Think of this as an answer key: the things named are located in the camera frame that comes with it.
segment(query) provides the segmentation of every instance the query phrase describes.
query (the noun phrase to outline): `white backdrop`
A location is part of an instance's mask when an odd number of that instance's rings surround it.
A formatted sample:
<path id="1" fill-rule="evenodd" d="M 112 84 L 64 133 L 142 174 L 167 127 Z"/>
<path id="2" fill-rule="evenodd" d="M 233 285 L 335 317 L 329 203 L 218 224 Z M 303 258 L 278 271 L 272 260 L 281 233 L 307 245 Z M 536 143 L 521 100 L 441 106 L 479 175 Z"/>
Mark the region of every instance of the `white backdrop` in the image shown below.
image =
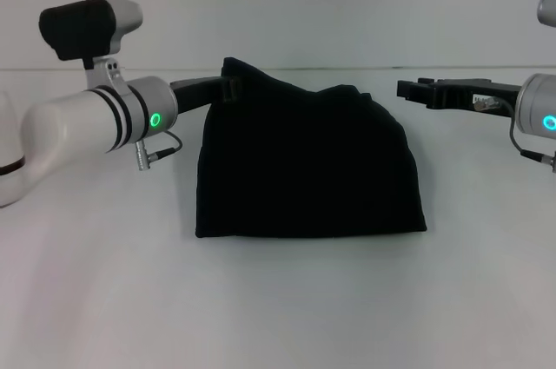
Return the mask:
<path id="1" fill-rule="evenodd" d="M 20 118 L 85 86 L 36 26 L 71 1 L 0 0 L 0 89 Z M 480 67 L 552 64 L 556 30 L 536 22 L 538 0 L 136 1 L 145 24 L 118 57 L 128 78 L 214 75 L 237 56 L 307 89 L 370 92 L 406 128 L 430 230 L 197 240 L 198 109 L 175 126 L 184 150 L 148 173 L 129 147 L 0 210 L 0 367 L 553 367 L 554 176 L 516 153 L 507 119 L 395 96 L 397 80 L 418 76 L 556 74 Z M 377 69 L 408 65 L 473 68 Z M 304 67 L 374 69 L 276 70 Z"/>

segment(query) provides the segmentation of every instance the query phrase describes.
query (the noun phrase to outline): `black cloth bag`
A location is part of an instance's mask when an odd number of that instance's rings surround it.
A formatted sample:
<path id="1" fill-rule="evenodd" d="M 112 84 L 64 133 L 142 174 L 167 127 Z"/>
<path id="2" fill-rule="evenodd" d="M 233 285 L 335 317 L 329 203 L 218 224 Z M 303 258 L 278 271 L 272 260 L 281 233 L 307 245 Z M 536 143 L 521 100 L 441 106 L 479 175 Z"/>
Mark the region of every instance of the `black cloth bag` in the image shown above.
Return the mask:
<path id="1" fill-rule="evenodd" d="M 403 127 L 370 94 L 310 92 L 234 58 L 242 96 L 214 103 L 198 164 L 197 237 L 422 232 Z"/>

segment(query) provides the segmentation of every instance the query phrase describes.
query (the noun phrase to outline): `black bag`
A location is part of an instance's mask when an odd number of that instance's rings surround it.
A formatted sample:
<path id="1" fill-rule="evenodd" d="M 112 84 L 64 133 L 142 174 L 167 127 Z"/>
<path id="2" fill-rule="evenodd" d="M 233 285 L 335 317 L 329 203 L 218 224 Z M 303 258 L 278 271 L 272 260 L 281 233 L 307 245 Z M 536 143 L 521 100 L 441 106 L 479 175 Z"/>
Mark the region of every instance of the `black bag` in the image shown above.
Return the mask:
<path id="1" fill-rule="evenodd" d="M 371 95 L 318 93 L 227 58 L 242 96 L 214 103 L 198 165 L 197 237 L 421 232 L 417 168 L 403 127 Z"/>

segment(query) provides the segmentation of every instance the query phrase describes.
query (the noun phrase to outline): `white wall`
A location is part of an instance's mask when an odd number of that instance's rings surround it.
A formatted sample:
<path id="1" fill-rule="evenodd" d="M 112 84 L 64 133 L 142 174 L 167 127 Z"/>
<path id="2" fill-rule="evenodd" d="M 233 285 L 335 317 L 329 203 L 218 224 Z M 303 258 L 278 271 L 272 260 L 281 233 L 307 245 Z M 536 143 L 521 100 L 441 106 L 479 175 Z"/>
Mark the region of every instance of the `white wall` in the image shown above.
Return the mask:
<path id="1" fill-rule="evenodd" d="M 20 117 L 85 85 L 36 26 L 71 1 L 0 0 L 0 89 Z M 395 97 L 397 80 L 418 76 L 556 74 L 479 67 L 553 64 L 538 0 L 136 1 L 145 24 L 119 56 L 128 78 L 212 75 L 237 56 L 308 89 L 371 92 L 406 127 L 430 231 L 195 239 L 199 109 L 175 126 L 184 150 L 148 173 L 129 147 L 0 210 L 0 367 L 553 367 L 554 175 L 517 155 L 507 119 Z M 461 65 L 474 68 L 275 70 Z"/>

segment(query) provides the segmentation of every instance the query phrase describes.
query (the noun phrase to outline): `black band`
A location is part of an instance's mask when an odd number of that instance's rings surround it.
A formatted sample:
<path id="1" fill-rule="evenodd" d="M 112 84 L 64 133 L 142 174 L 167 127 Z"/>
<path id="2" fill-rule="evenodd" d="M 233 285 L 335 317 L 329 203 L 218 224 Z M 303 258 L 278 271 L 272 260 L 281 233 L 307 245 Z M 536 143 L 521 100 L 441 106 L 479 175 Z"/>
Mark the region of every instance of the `black band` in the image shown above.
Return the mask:
<path id="1" fill-rule="evenodd" d="M 129 142 L 129 138 L 131 137 L 131 114 L 129 113 L 128 110 L 128 106 L 126 105 L 125 102 L 123 102 L 122 96 L 120 96 L 115 89 L 109 87 L 108 85 L 99 85 L 97 86 L 98 89 L 103 89 L 104 91 L 106 91 L 107 93 L 109 93 L 111 96 L 114 97 L 114 99 L 120 103 L 120 106 L 122 106 L 122 110 L 123 110 L 123 115 L 125 116 L 125 121 L 128 123 L 128 127 L 127 127 L 127 131 L 125 134 L 125 137 L 123 138 L 123 142 L 120 145 L 120 147 L 122 147 L 123 145 L 125 145 L 127 142 Z"/>
<path id="2" fill-rule="evenodd" d="M 128 87 L 133 95 L 137 97 L 137 100 L 139 100 L 139 104 L 141 104 L 142 108 L 142 113 L 145 115 L 145 127 L 142 131 L 141 137 L 138 139 L 140 141 L 149 131 L 149 108 L 147 107 L 147 103 L 143 100 L 141 94 L 139 94 L 139 92 L 134 87 L 131 87 L 129 84 Z"/>
<path id="3" fill-rule="evenodd" d="M 25 165 L 25 156 L 21 158 L 19 161 L 15 161 L 10 165 L 6 165 L 5 167 L 0 167 L 0 176 L 11 174 L 14 171 L 17 171 L 19 168 L 22 168 Z"/>
<path id="4" fill-rule="evenodd" d="M 112 109 L 112 113 L 114 113 L 114 120 L 116 120 L 116 141 L 114 142 L 114 146 L 111 150 L 116 149 L 118 143 L 122 139 L 122 118 L 120 117 L 120 112 L 118 111 L 116 105 L 112 102 L 112 100 L 110 100 L 107 96 L 105 96 L 97 89 L 86 89 L 85 91 L 90 91 L 91 93 L 95 93 L 97 96 L 100 96 Z"/>

